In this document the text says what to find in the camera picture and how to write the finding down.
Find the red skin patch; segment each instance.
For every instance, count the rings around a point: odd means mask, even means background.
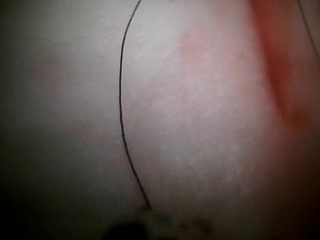
[[[294,0],[249,0],[253,13],[261,56],[264,60],[266,90],[275,106],[281,122],[290,128],[302,128],[308,122],[306,110],[290,85],[293,79],[294,61],[292,47],[292,9]]]

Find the redness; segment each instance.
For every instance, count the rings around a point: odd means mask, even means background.
[[[253,13],[264,60],[267,91],[275,105],[280,122],[301,129],[307,123],[306,111],[291,86],[295,66],[290,57],[291,12],[294,0],[248,0]]]

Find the skin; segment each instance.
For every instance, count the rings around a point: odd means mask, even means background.
[[[0,186],[30,235],[99,239],[144,205],[118,113],[135,5],[1,8]],[[302,5],[320,49],[319,1]],[[143,1],[122,100],[152,207],[209,219],[218,239],[306,239],[319,218],[319,79],[293,0]]]

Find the pale skin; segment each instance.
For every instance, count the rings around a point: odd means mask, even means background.
[[[250,2],[142,2],[123,62],[128,147],[156,211],[209,219],[218,239],[303,239],[320,199],[320,65],[295,1]],[[118,105],[136,3],[2,10],[0,186],[45,239],[99,239],[145,204]],[[320,49],[319,1],[302,5]],[[254,11],[264,10],[278,23],[260,22],[269,43],[277,48],[282,28],[289,36],[284,103],[257,32]]]

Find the skin surface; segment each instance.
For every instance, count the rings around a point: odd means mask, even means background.
[[[2,3],[1,198],[34,238],[99,239],[144,205],[118,112],[136,3]],[[319,1],[301,3],[320,49]],[[217,239],[308,239],[319,218],[319,80],[294,0],[144,0],[122,100],[153,208],[209,219]]]

